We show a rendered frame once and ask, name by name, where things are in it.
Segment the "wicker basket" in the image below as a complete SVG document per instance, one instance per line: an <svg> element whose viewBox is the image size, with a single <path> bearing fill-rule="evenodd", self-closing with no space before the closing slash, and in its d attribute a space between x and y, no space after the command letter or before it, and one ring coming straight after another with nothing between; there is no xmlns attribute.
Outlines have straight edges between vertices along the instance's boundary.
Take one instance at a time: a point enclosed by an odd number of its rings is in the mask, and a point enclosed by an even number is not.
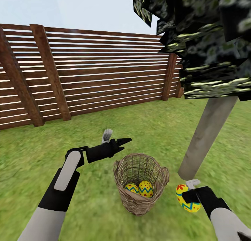
<svg viewBox="0 0 251 241"><path fill-rule="evenodd" d="M124 178L124 167L123 163L127 163L127 159L131 158L131 173L134 174L134 157L143 157L145 158L145 161L148 163L149 160L153 161L153 164L151 165L152 170L157 171L157 175L155 178L155 182L153 183L153 195L151 198L147 198L145 196L142 196L135 192L129 191L125 189L124 187L129 184L136 181L139 181L140 183L143 181L140 177L132 177L129 179ZM117 165L117 169L115 170L115 166ZM132 213L135 216L143 216L145 215L150 209L154 206L155 202L159 200L161 197L163 190L165 189L167 183L169 182L169 171L166 167L161 167L159 163L156 161L155 158L152 156L148 156L143 153L132 153L129 155L126 155L124 158L122 158L120 161L116 160L113 164L113 172L115 177L115 182L118 187L120 197L122 199L122 204L124 205L124 208ZM161 175L161 179L159 180Z"/></svg>

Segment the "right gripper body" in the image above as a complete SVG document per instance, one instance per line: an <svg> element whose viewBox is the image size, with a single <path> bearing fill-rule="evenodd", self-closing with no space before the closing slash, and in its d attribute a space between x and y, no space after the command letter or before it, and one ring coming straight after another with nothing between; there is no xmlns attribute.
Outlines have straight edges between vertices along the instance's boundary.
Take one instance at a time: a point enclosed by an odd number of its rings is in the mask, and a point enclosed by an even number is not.
<svg viewBox="0 0 251 241"><path fill-rule="evenodd" d="M191 203L191 202L195 202L195 203L199 203L195 200L195 197L193 195L194 191L197 189L197 192L198 191L203 191L203 189L199 189L200 187L198 188L195 188L195 189L191 189L190 191L187 191L187 192L183 192L182 193L182 197L184 198L185 202L188 204L188 203Z"/></svg>

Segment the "easter egg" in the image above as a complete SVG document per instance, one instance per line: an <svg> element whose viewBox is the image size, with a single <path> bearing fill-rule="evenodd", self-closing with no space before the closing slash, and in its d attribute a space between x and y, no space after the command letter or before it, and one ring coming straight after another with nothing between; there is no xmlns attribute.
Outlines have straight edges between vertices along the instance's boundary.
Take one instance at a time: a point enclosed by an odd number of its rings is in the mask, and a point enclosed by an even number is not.
<svg viewBox="0 0 251 241"><path fill-rule="evenodd" d="M129 191L132 191L132 192L135 192L135 193L139 194L138 187L134 182L133 183L131 182L131 183L127 184L124 188L129 190Z"/></svg>
<svg viewBox="0 0 251 241"><path fill-rule="evenodd" d="M136 181L140 195L147 198L151 198L153 195L153 183L155 182L154 177L142 177L142 182Z"/></svg>
<svg viewBox="0 0 251 241"><path fill-rule="evenodd" d="M191 202L191 203L186 203L184 198L182 197L182 193L183 192L187 192L188 191L188 187L186 185L180 184L177 186L176 188L176 196L178 199L178 202L180 203L180 205L188 212L197 212L200 207L201 204L200 203L195 203L195 202Z"/></svg>

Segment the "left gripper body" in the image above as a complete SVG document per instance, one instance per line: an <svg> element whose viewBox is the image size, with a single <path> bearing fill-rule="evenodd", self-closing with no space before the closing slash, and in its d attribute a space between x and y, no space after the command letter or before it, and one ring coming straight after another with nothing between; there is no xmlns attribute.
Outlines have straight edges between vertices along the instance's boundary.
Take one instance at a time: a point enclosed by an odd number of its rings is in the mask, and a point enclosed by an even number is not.
<svg viewBox="0 0 251 241"><path fill-rule="evenodd" d="M96 148L98 150L99 160L113 157L119 149L115 139L111 139L108 143L98 145Z"/></svg>

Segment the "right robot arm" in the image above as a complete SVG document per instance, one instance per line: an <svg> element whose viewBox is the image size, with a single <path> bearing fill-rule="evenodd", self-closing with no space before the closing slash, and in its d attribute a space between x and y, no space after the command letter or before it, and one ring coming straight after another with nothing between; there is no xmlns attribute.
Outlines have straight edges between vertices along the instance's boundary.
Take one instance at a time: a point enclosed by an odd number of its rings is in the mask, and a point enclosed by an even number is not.
<svg viewBox="0 0 251 241"><path fill-rule="evenodd" d="M223 198L217 198L208 186L199 185L199 179L193 179L186 182L189 188L187 192L182 193L185 202L200 203L211 220L218 241L251 241L251 231L234 213L231 211Z"/></svg>

